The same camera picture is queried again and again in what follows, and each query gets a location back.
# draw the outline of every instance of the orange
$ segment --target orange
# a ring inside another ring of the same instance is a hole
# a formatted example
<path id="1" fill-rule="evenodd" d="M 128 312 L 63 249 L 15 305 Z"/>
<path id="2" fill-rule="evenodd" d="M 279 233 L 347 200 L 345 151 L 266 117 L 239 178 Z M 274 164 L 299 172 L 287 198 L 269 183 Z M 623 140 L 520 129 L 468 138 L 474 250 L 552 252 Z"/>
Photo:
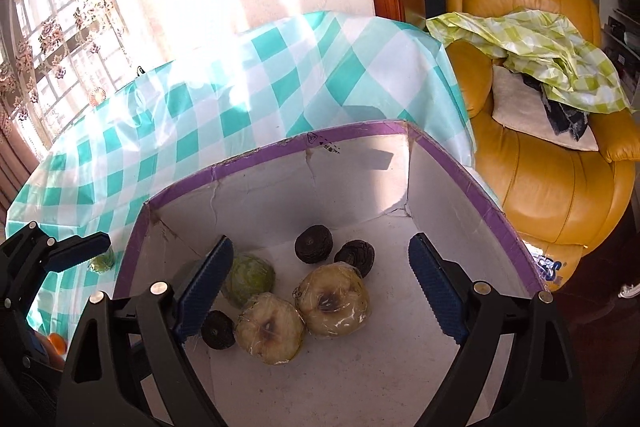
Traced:
<path id="1" fill-rule="evenodd" d="M 66 341 L 57 333 L 49 333 L 49 342 L 59 355 L 66 353 Z"/>

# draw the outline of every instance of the plastic wrap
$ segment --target plastic wrap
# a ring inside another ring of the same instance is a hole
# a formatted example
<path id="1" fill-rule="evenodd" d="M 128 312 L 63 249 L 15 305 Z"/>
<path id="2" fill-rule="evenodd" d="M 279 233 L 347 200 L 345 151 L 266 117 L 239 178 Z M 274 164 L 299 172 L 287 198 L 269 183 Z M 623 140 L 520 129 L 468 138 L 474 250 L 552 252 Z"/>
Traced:
<path id="1" fill-rule="evenodd" d="M 96 273 L 108 272 L 116 264 L 116 256 L 113 253 L 113 247 L 109 247 L 105 253 L 101 253 L 89 261 L 89 271 Z"/>
<path id="2" fill-rule="evenodd" d="M 222 285 L 222 295 L 236 308 L 242 308 L 252 296 L 273 290 L 275 279 L 273 266 L 264 259 L 236 255 Z"/>
<path id="3" fill-rule="evenodd" d="M 362 327 L 369 317 L 369 293 L 347 263 L 320 266 L 294 290 L 296 308 L 318 337 L 340 337 Z"/>
<path id="4" fill-rule="evenodd" d="M 297 309 L 272 293 L 251 297 L 238 317 L 238 345 L 270 365 L 293 359 L 304 337 L 305 325 Z"/>

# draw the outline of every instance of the floral curtain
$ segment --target floral curtain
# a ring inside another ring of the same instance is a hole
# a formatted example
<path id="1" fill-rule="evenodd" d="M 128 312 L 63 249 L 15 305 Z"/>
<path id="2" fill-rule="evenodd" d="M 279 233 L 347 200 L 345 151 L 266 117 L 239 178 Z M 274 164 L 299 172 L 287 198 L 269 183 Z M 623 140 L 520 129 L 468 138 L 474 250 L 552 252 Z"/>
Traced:
<path id="1" fill-rule="evenodd" d="M 48 149 L 79 114 L 135 77 L 126 29 L 113 0 L 10 4 L 9 28 L 2 28 L 0 126 L 30 120 Z"/>

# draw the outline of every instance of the checkered tablecloth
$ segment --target checkered tablecloth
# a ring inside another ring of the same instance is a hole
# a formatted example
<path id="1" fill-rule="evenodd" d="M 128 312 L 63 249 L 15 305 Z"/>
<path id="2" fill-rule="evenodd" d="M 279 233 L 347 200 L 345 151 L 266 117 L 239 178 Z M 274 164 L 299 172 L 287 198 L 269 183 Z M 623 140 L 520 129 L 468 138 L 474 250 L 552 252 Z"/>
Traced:
<path id="1" fill-rule="evenodd" d="M 473 166 L 471 126 L 444 47 L 380 18 L 297 16 L 139 77 L 57 140 L 9 209 L 8 234 L 32 220 L 59 240 L 108 232 L 116 256 L 106 273 L 87 263 L 50 273 L 31 326 L 71 338 L 89 295 L 113 294 L 143 202 L 176 180 L 310 130 L 396 118 Z"/>

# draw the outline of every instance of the leather armchair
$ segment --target leather armchair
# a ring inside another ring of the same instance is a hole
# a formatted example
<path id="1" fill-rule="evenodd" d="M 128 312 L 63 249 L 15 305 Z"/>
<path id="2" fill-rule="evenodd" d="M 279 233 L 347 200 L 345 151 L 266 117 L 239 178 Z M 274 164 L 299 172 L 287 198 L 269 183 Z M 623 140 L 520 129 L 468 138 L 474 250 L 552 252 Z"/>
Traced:
<path id="1" fill-rule="evenodd" d="M 447 10 L 481 17 L 517 7 L 569 17 L 581 35 L 600 45 L 600 19 L 592 0 L 447 0 Z M 471 118 L 478 151 L 476 169 L 499 197 L 523 240 L 548 258 L 554 290 L 596 248 L 629 203 L 640 160 L 640 137 L 628 110 L 592 114 L 598 152 L 565 149 L 507 129 L 492 118 L 492 60 L 467 42 L 447 54 Z"/>

